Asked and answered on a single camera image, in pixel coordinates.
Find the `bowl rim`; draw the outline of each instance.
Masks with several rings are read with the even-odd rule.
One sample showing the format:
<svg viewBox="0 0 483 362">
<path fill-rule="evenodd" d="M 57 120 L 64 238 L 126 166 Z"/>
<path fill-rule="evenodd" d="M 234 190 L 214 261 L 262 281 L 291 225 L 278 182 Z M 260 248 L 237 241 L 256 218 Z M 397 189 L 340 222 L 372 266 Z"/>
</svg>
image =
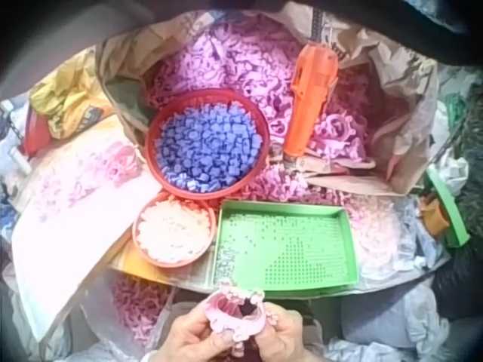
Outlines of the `bowl rim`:
<svg viewBox="0 0 483 362">
<path fill-rule="evenodd" d="M 181 261 L 176 262 L 176 263 L 159 262 L 158 260 L 153 259 L 141 247 L 139 241 L 137 240 L 137 236 L 139 234 L 139 224 L 141 222 L 141 215 L 143 214 L 143 212 L 148 207 L 154 206 L 154 204 L 156 202 L 167 200 L 170 196 L 174 196 L 175 198 L 178 198 L 178 199 L 181 199 L 181 200 L 193 201 L 193 202 L 197 203 L 198 205 L 200 205 L 201 207 L 203 207 L 204 209 L 206 209 L 208 211 L 208 219 L 210 221 L 210 234 L 209 234 L 210 242 L 207 242 L 206 245 L 199 251 L 199 253 L 197 253 L 193 256 L 193 258 L 188 259 L 188 260 L 181 260 Z M 155 266 L 158 266 L 159 268 L 169 268 L 169 269 L 171 269 L 171 268 L 180 268 L 182 266 L 186 266 L 188 264 L 195 262 L 199 258 L 201 258 L 207 252 L 207 250 L 210 248 L 210 246 L 213 244 L 214 236 L 216 234 L 216 230 L 217 230 L 217 219 L 216 219 L 216 216 L 214 214 L 214 210 L 213 210 L 213 208 L 209 207 L 206 204 L 206 202 L 204 202 L 203 200 L 190 200 L 188 198 L 181 198 L 177 195 L 173 195 L 169 192 L 161 190 L 154 198 L 152 198 L 148 203 L 146 203 L 143 206 L 143 208 L 141 209 L 141 211 L 137 214 L 137 217 L 134 220 L 133 225 L 132 225 L 131 236 L 132 236 L 134 246 L 136 247 L 136 249 L 140 252 L 141 256 L 147 262 L 149 262 L 150 264 L 153 264 Z"/>
</svg>

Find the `yellow container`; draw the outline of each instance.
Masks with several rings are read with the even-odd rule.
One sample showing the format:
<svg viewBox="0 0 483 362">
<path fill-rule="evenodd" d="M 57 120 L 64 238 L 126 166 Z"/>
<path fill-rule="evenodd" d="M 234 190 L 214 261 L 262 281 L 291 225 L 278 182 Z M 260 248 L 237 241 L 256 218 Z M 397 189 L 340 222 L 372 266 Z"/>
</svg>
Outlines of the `yellow container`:
<svg viewBox="0 0 483 362">
<path fill-rule="evenodd" d="M 424 226 L 432 236 L 438 236 L 450 227 L 446 212 L 437 198 L 428 205 L 422 204 L 421 213 Z"/>
</svg>

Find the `bowl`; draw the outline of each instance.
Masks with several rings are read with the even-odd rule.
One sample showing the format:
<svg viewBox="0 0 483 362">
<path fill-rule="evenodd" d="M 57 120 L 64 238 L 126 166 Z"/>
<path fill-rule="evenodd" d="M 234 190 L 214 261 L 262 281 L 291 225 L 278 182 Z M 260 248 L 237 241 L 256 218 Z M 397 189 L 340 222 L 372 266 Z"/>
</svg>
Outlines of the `bowl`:
<svg viewBox="0 0 483 362">
<path fill-rule="evenodd" d="M 185 189 L 180 189 L 163 176 L 161 169 L 156 162 L 155 140 L 159 138 L 161 133 L 160 127 L 174 114 L 182 112 L 184 109 L 193 107 L 200 108 L 204 104 L 239 102 L 248 112 L 250 112 L 255 128 L 262 137 L 262 146 L 258 153 L 258 158 L 246 175 L 244 175 L 236 183 L 215 192 L 190 192 Z M 167 104 L 155 117 L 149 126 L 149 131 L 146 137 L 146 161 L 151 170 L 152 175 L 162 184 L 163 189 L 169 191 L 173 195 L 181 198 L 188 198 L 190 200 L 211 200 L 215 198 L 226 197 L 238 191 L 243 186 L 247 185 L 266 165 L 266 157 L 269 153 L 270 133 L 269 127 L 263 113 L 252 103 L 247 97 L 236 93 L 233 90 L 227 89 L 204 89 L 195 90 L 186 93 L 172 100 Z"/>
<path fill-rule="evenodd" d="M 208 211 L 208 218 L 210 220 L 210 237 L 207 239 L 206 245 L 198 252 L 197 254 L 193 255 L 191 259 L 188 260 L 182 260 L 176 263 L 167 263 L 167 262 L 159 262 L 156 259 L 153 259 L 149 254 L 140 246 L 139 241 L 137 240 L 137 237 L 139 235 L 139 224 L 142 221 L 141 215 L 144 213 L 144 211 L 151 207 L 154 206 L 157 202 L 167 200 L 171 196 L 170 193 L 168 192 L 161 192 L 158 194 L 155 198 L 153 198 L 150 202 L 148 202 L 143 209 L 139 212 L 139 215 L 137 216 L 136 220 L 133 223 L 133 228 L 132 228 L 132 237 L 133 237 L 133 242 L 135 247 L 139 250 L 141 253 L 141 256 L 150 264 L 156 265 L 160 268 L 179 268 L 181 266 L 185 266 L 188 264 L 191 264 L 192 262 L 196 261 L 199 259 L 205 252 L 208 250 L 210 247 L 211 243 L 214 240 L 215 232 L 217 230 L 217 218 L 214 215 L 213 209 L 211 209 L 204 201 L 201 200 L 196 200 L 193 201 L 197 203 L 200 207 L 206 209 Z"/>
</svg>

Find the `perforated grid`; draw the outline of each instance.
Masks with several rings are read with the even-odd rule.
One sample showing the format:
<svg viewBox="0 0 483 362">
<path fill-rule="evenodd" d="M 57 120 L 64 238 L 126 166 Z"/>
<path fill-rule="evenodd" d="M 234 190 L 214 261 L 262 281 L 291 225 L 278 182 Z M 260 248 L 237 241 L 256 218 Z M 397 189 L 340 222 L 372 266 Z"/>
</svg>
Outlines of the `perforated grid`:
<svg viewBox="0 0 483 362">
<path fill-rule="evenodd" d="M 346 243 L 352 242 L 344 240 L 339 216 L 230 210 L 219 225 L 215 281 L 232 277 L 240 287 L 264 290 L 348 284 L 349 266 L 355 260 L 347 255 Z M 229 275 L 221 267 L 228 255 Z"/>
</svg>

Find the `blue plastic piece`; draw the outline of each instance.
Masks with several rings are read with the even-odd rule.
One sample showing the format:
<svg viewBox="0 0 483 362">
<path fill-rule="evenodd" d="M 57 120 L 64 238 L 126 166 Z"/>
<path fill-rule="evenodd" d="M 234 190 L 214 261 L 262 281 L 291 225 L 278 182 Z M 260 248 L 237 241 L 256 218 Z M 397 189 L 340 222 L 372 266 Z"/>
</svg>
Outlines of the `blue plastic piece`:
<svg viewBox="0 0 483 362">
<path fill-rule="evenodd" d="M 170 117 L 155 140 L 166 179 L 191 192 L 215 192 L 250 172 L 263 142 L 241 103 L 207 104 Z"/>
</svg>

